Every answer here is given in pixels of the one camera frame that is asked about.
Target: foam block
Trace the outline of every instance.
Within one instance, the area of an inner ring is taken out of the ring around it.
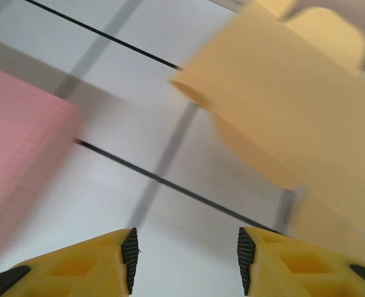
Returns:
[[[0,249],[81,128],[74,105],[0,71]]]

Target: yellow plastic part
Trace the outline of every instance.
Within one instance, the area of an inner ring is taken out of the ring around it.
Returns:
[[[31,268],[2,297],[126,297],[127,269],[119,230],[22,263]]]
[[[365,237],[365,36],[324,8],[282,22],[293,4],[252,1],[172,83],[213,113],[222,140],[248,164],[319,199],[303,201],[292,235],[319,234],[312,240],[327,246],[339,227],[320,233],[313,224],[346,221]]]
[[[364,297],[365,280],[350,269],[361,260],[255,227],[250,297]]]

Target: pink block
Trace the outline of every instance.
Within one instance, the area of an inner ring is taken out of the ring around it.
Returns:
[[[74,105],[0,71],[0,250],[81,128]]]

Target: white floor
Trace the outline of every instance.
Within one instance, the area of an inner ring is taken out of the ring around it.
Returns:
[[[234,16],[208,0],[126,1],[38,0],[181,67]],[[84,141],[272,227],[281,190],[220,142],[206,111],[170,143],[190,104],[167,82],[175,69],[24,0],[0,0],[0,69],[81,106]],[[69,74],[80,84],[66,91]],[[173,145],[175,154],[166,149]],[[139,226],[133,296],[243,295],[236,243],[244,222],[75,146],[0,257],[0,272],[125,228],[138,203],[154,198]]]

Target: black line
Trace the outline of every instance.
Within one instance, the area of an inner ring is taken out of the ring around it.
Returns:
[[[138,172],[138,173],[141,173],[141,174],[143,174],[143,175],[145,175],[149,178],[152,178],[160,184],[163,184],[167,187],[170,187],[170,188],[174,189],[175,191],[178,191],[178,192],[180,192],[182,194],[185,194],[185,195],[187,195],[187,196],[189,196],[189,197],[191,197],[191,198],[193,198],[193,199],[195,199],[195,200],[197,200],[197,201],[199,201],[203,204],[206,204],[206,205],[208,205],[208,206],[210,206],[214,209],[217,209],[217,210],[219,210],[219,211],[221,211],[221,212],[223,212],[223,213],[225,213],[225,214],[227,214],[227,215],[229,215],[229,216],[231,216],[231,217],[233,217],[237,220],[240,220],[244,223],[247,223],[247,224],[255,226],[255,227],[259,227],[259,228],[262,228],[262,229],[265,229],[265,230],[275,232],[275,230],[273,230],[271,228],[268,228],[268,227],[264,226],[263,224],[260,224],[256,221],[253,221],[250,218],[245,217],[244,215],[241,215],[241,214],[239,214],[237,212],[234,212],[233,210],[230,210],[230,209],[228,209],[228,208],[226,208],[226,207],[224,207],[220,204],[217,204],[217,203],[215,203],[211,200],[208,200],[207,198],[205,198],[201,195],[198,195],[194,192],[191,192],[190,190],[188,190],[184,187],[178,186],[177,184],[172,183],[171,181],[168,181],[167,179],[161,178],[160,176],[158,176],[154,173],[151,173],[148,170],[145,170],[141,167],[138,167],[135,164],[132,164],[131,162],[123,160],[122,158],[119,158],[119,157],[113,155],[112,153],[106,152],[105,150],[102,150],[102,149],[94,146],[93,144],[89,144],[88,142],[83,141],[83,140],[79,140],[79,139],[77,139],[77,143],[82,145],[83,147],[86,147],[87,149],[93,150],[94,152],[99,153],[100,155],[103,155],[106,158],[111,159],[112,161],[115,161],[115,162],[117,162],[121,165],[124,165],[124,166]]]
[[[117,43],[119,45],[125,46],[126,48],[129,48],[130,50],[133,50],[136,53],[142,54],[142,55],[144,55],[144,56],[146,56],[146,57],[148,57],[150,59],[153,59],[153,60],[155,60],[157,62],[160,62],[160,63],[162,63],[162,64],[164,64],[166,66],[169,66],[171,68],[174,68],[174,69],[177,69],[177,70],[181,70],[181,68],[179,66],[177,66],[177,65],[175,65],[175,64],[173,64],[171,62],[168,62],[168,61],[166,61],[166,60],[164,60],[162,58],[159,58],[159,57],[157,57],[157,56],[155,56],[153,54],[150,54],[150,53],[148,53],[148,52],[146,52],[146,51],[144,51],[144,50],[142,50],[140,48],[137,48],[137,47],[135,47],[133,45],[130,45],[130,44],[128,44],[125,41],[122,41],[122,40],[120,40],[118,38],[115,38],[114,36],[111,36],[111,35],[106,34],[106,33],[102,32],[100,30],[97,30],[97,29],[95,29],[95,28],[93,28],[93,27],[91,27],[91,26],[89,26],[87,24],[84,24],[82,22],[79,22],[78,20],[75,20],[72,17],[69,17],[68,15],[62,14],[62,13],[60,13],[60,12],[58,12],[58,11],[56,11],[56,10],[48,7],[48,6],[45,6],[43,4],[40,4],[40,3],[38,3],[38,2],[36,2],[34,0],[24,0],[24,1],[26,1],[26,2],[28,2],[30,4],[33,4],[33,5],[41,8],[41,9],[44,9],[44,10],[46,10],[46,11],[48,11],[48,12],[50,12],[50,13],[58,16],[58,17],[61,17],[61,18],[65,19],[65,20],[68,20],[69,22],[72,22],[72,23],[74,23],[74,24],[76,24],[76,25],[78,25],[78,26],[80,26],[82,28],[85,28],[85,29],[87,29],[89,31],[92,31],[93,33],[99,34],[102,37],[105,37],[105,38],[107,38],[107,39],[109,39],[109,40],[111,40],[111,41],[113,41],[113,42],[115,42],[115,43]]]

